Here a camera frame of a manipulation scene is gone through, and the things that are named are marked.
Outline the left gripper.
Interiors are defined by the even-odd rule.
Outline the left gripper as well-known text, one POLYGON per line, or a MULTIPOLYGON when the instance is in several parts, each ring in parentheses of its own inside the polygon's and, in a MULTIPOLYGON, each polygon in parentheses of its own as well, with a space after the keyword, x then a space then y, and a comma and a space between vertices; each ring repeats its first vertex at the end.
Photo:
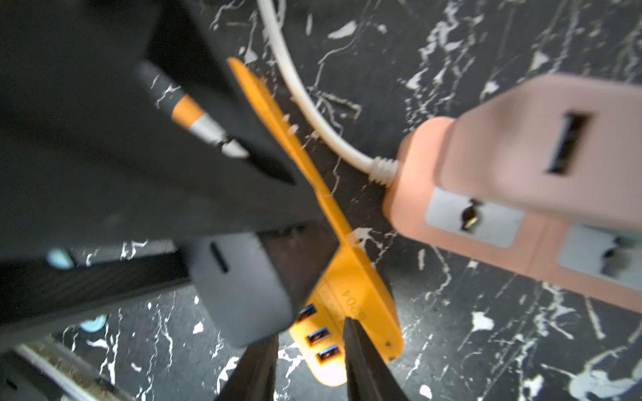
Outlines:
POLYGON ((195 1, 1 4, 1 256, 280 229, 314 192, 252 110, 195 1), (164 114, 150 61, 250 153, 164 114))

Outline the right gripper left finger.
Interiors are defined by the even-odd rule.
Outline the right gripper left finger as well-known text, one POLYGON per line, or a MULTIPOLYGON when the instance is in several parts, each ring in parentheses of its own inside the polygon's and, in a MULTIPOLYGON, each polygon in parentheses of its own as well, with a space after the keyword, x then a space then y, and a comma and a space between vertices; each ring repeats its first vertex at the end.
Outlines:
POLYGON ((278 351, 277 335, 250 345, 216 401, 272 401, 278 351))

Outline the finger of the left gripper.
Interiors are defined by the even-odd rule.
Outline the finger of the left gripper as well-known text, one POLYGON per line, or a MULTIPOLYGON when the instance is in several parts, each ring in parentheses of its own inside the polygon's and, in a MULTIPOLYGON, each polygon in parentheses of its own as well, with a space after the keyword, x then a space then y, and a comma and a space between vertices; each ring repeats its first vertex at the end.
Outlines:
POLYGON ((178 252, 60 270, 44 260, 1 265, 1 349, 190 283, 178 252))

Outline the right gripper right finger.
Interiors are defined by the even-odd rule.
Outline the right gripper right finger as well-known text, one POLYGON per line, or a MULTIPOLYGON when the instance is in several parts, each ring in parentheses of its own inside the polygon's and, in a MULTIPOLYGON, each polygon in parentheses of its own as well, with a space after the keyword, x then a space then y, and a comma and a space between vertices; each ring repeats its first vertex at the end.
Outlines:
POLYGON ((408 401, 358 320, 344 320, 345 367, 349 400, 408 401))

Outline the orange power strip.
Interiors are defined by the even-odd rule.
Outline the orange power strip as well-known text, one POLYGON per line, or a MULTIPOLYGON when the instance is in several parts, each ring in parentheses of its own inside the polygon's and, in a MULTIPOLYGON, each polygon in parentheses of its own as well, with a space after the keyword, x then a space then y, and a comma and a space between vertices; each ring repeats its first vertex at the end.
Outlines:
POLYGON ((385 363, 401 357, 405 342, 396 304, 314 163, 266 85, 243 62, 229 58, 244 94, 314 188, 319 205, 339 238, 339 248, 289 333, 317 381, 329 387, 346 383, 344 320, 361 323, 385 363))

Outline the black charger plug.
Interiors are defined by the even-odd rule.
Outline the black charger plug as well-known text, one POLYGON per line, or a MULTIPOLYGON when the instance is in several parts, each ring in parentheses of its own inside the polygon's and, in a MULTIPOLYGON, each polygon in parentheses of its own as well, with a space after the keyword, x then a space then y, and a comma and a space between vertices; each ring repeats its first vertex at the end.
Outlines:
POLYGON ((328 222, 201 237, 180 245, 215 326, 242 348, 291 327, 339 248, 328 222))

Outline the pink power strip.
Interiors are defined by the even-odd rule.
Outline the pink power strip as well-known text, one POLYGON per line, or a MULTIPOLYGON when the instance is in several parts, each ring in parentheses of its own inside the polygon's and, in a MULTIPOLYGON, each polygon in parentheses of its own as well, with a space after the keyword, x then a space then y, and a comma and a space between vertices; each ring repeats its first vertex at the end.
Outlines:
POLYGON ((473 228, 461 230, 471 202, 437 187, 438 154, 453 121, 434 118, 402 140, 400 167, 384 214, 401 235, 542 280, 634 312, 641 310, 641 242, 535 212, 493 203, 476 206, 473 228))

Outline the pink charger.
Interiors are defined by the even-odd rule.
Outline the pink charger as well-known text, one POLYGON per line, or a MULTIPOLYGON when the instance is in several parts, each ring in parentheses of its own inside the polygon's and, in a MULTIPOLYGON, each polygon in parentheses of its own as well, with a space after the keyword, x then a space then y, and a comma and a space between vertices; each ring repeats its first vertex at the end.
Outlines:
POLYGON ((540 75, 468 110, 436 167, 450 192, 624 232, 641 229, 641 88, 540 75))

